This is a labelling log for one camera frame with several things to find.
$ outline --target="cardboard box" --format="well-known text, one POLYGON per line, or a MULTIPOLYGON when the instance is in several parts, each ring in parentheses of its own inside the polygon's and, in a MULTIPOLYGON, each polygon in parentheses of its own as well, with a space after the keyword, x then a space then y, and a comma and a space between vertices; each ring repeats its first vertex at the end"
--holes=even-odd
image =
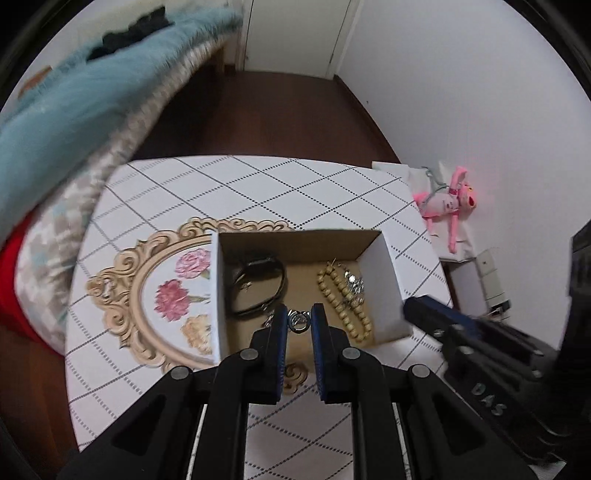
MULTIPOLYGON (((366 348, 412 333, 402 316, 402 292, 388 241, 380 231, 220 232, 213 234, 211 247, 212 284, 216 288, 212 294, 212 346, 221 358, 247 348, 253 332, 267 320, 266 315, 233 319, 226 311, 225 297, 241 263, 263 255, 273 255, 285 265, 287 287, 283 303, 288 309, 309 312, 314 303, 322 303, 329 324, 342 329, 337 312, 319 290, 318 273, 327 262, 336 260, 335 265, 340 262, 351 272, 361 274, 365 283, 363 311, 372 322, 373 335, 362 343, 350 339, 353 346, 366 348)), ((234 308, 242 309, 272 296, 279 282, 279 278, 253 282, 248 289, 237 293, 234 308)), ((326 283, 331 291, 338 293, 330 277, 326 277, 326 283)), ((349 318, 362 332, 359 319, 353 314, 349 318)), ((310 371, 314 370, 310 330, 300 335, 289 333, 286 361, 300 361, 310 371)))

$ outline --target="dark brown floor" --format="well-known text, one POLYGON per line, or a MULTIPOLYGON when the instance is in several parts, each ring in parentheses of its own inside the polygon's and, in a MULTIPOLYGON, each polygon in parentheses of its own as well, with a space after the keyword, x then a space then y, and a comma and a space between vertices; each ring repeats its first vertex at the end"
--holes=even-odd
MULTIPOLYGON (((395 161, 346 88, 278 73, 199 71, 135 158, 277 155, 370 167, 395 161)), ((0 327, 0 416, 33 467, 51 478, 75 440, 63 359, 0 327)))
POLYGON ((135 158, 246 154, 371 167, 395 160, 337 82, 239 72, 195 75, 165 108, 135 158))

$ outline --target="pink panther plush toy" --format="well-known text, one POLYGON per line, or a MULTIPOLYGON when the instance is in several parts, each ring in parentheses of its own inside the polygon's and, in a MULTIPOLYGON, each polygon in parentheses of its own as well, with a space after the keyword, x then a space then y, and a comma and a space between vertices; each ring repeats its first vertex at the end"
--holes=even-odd
POLYGON ((451 215, 449 228, 449 251, 456 253, 457 224, 460 212, 471 212, 476 208, 476 192, 464 180, 467 170, 457 167, 452 175, 452 182, 446 192, 422 192, 413 195, 421 216, 427 222, 429 232, 433 230, 433 219, 451 215))

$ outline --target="red fabric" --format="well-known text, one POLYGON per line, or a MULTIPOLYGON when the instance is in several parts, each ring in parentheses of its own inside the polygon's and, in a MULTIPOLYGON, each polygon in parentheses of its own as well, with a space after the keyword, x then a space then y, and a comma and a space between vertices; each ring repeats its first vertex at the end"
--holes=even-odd
POLYGON ((0 251, 0 323, 14 332, 50 348, 32 329, 27 317, 21 310, 17 294, 14 291, 14 277, 17 269, 18 253, 31 224, 33 214, 27 217, 14 229, 11 236, 0 251))

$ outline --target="red flower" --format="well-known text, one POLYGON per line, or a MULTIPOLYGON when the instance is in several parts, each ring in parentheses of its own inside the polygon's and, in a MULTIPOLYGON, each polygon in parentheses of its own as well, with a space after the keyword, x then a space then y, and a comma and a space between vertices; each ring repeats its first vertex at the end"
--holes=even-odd
POLYGON ((189 291, 182 288, 180 280, 168 280, 158 287, 154 310, 172 322, 180 320, 189 311, 189 291))
POLYGON ((179 258, 174 271, 181 278, 197 278, 202 273, 209 273, 207 269, 209 268, 210 258, 211 252, 198 248, 179 258))

